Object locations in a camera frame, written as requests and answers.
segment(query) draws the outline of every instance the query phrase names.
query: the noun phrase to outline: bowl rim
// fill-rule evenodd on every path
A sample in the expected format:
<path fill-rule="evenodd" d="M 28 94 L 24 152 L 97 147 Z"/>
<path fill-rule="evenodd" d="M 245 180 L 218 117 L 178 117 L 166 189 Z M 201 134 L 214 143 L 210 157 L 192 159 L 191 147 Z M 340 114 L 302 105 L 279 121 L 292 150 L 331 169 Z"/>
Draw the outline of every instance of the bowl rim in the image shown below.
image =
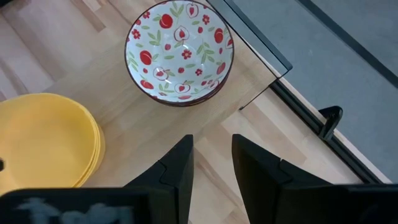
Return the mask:
<path fill-rule="evenodd" d="M 228 32 L 229 32 L 230 37 L 231 37 L 231 40 L 233 41 L 233 43 L 235 43 L 235 41 L 234 41 L 234 39 L 233 39 L 233 36 L 232 36 L 232 32 L 231 32 L 231 30 L 229 29 L 229 27 L 228 27 L 228 25 L 227 25 L 227 22 L 226 22 L 215 10 L 213 10 L 212 8 L 210 8 L 210 7 L 208 7 L 208 6 L 204 5 L 204 4 L 202 4 L 202 3 L 200 3 L 200 2 L 194 1 L 194 0 L 165 0 L 165 1 L 158 2 L 157 4 L 154 4 L 153 6 L 149 7 L 148 9 L 146 9 L 146 10 L 145 10 L 144 12 L 142 12 L 141 15 L 138 16 L 137 19 L 132 23 L 132 25 L 131 25 L 131 27 L 130 27 L 130 29 L 129 29 L 129 32 L 127 33 L 126 40 L 124 41 L 124 63 L 126 64 L 127 72 L 128 72 L 128 74 L 129 74 L 131 80 L 134 82 L 134 84 L 136 84 L 136 86 L 138 87 L 138 89 L 140 89 L 143 93 L 145 93 L 145 94 L 146 94 L 147 96 L 149 96 L 151 99 L 153 99 L 153 100 L 155 100 L 155 101 L 157 101 L 157 102 L 159 102 L 159 103 L 162 103 L 163 105 L 167 105 L 167 106 L 177 106 L 177 107 L 193 106 L 193 105 L 197 105 L 197 104 L 199 104 L 199 103 L 202 103 L 202 102 L 204 102 L 204 101 L 206 101 L 206 100 L 209 100 L 211 97 L 213 97 L 214 95 L 216 95 L 216 93 L 218 93 L 218 92 L 222 89 L 222 87 L 223 87 L 224 84 L 226 83 L 226 81 L 227 81 L 227 79 L 228 79 L 228 77 L 229 77 L 229 73 L 231 72 L 231 69 L 232 69 L 232 64 L 233 64 L 234 58 L 235 58 L 235 44 L 232 45 L 232 59 L 231 59 L 231 64 L 229 65 L 228 71 L 227 71 L 227 73 L 226 73 L 226 75 L 225 75 L 223 81 L 221 81 L 220 84 L 218 84 L 218 86 L 217 86 L 216 88 L 214 88 L 213 90 L 211 90 L 210 92 L 208 92 L 206 95 L 201 96 L 201 97 L 199 97 L 199 98 L 197 98 L 197 99 L 195 99 L 195 100 L 191 100 L 191 101 L 173 102 L 173 101 L 167 101 L 167 100 L 160 100 L 160 99 L 158 99 L 157 97 L 153 97 L 152 95 L 150 95 L 149 93 L 147 93 L 145 90 L 143 90 L 143 89 L 138 85 L 138 83 L 137 83 L 137 82 L 135 81 L 135 79 L 132 77 L 131 72 L 130 72 L 130 69 L 129 69 L 129 65 L 128 65 L 128 63 L 127 63 L 127 55 L 126 55 L 126 54 L 127 54 L 127 53 L 126 53 L 126 50 L 127 50 L 127 38 L 129 37 L 130 32 L 131 32 L 132 28 L 134 27 L 134 24 L 137 22 L 137 20 L 138 20 L 139 18 L 142 17 L 142 15 L 143 15 L 145 12 L 151 10 L 153 7 L 156 7 L 156 6 L 158 6 L 158 5 L 160 5 L 160 4 L 163 4 L 163 3 L 165 3 L 165 2 L 172 2 L 172 1 L 194 2 L 194 3 L 196 3 L 196 4 L 205 6 L 207 9 L 213 11 L 213 12 L 221 19 L 221 21 L 224 23 L 225 27 L 228 29 Z"/>

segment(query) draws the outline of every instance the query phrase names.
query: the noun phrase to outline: gray floor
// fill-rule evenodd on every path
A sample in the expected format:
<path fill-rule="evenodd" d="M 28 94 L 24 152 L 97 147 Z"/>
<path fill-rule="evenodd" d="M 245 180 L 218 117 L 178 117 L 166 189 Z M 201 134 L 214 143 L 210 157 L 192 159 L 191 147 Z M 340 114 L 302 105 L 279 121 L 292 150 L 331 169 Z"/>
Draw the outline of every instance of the gray floor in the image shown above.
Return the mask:
<path fill-rule="evenodd" d="M 339 105 L 338 129 L 398 182 L 398 89 L 295 0 L 234 0 L 292 63 L 285 78 L 316 108 Z M 398 74 L 398 1 L 314 0 Z"/>

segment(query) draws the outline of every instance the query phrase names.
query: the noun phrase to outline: white bowl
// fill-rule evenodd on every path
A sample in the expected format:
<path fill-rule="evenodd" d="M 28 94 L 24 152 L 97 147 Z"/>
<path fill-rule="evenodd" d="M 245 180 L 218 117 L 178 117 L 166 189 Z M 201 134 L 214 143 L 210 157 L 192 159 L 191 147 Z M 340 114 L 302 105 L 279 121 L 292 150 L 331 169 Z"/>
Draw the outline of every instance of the white bowl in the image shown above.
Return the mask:
<path fill-rule="evenodd" d="M 144 93 L 168 105 L 194 105 L 212 97 L 225 83 L 233 56 L 226 24 L 194 1 L 152 6 L 126 39 L 130 76 Z"/>

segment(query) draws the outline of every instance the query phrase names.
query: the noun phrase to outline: stacked yellow plate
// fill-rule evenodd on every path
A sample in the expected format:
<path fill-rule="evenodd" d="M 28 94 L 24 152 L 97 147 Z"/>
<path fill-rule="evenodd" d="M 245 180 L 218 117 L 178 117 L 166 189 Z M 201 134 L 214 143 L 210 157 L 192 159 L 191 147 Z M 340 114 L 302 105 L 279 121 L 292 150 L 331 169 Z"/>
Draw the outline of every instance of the stacked yellow plate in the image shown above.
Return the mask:
<path fill-rule="evenodd" d="M 104 152 L 101 128 L 69 98 L 39 93 L 0 103 L 0 195 L 23 188 L 80 187 Z"/>

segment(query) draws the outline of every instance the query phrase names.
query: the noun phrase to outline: black clamp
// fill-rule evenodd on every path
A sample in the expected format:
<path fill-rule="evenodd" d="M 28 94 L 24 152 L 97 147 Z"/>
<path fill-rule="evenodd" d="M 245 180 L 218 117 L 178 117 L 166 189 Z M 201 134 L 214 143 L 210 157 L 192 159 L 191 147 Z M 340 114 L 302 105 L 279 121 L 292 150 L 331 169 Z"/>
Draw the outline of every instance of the black clamp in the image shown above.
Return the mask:
<path fill-rule="evenodd" d="M 326 123 L 319 131 L 318 137 L 325 141 L 329 141 L 331 137 L 333 137 L 333 131 L 340 122 L 341 117 L 343 117 L 343 109 L 339 106 L 331 106 L 319 110 L 319 113 L 326 118 Z"/>

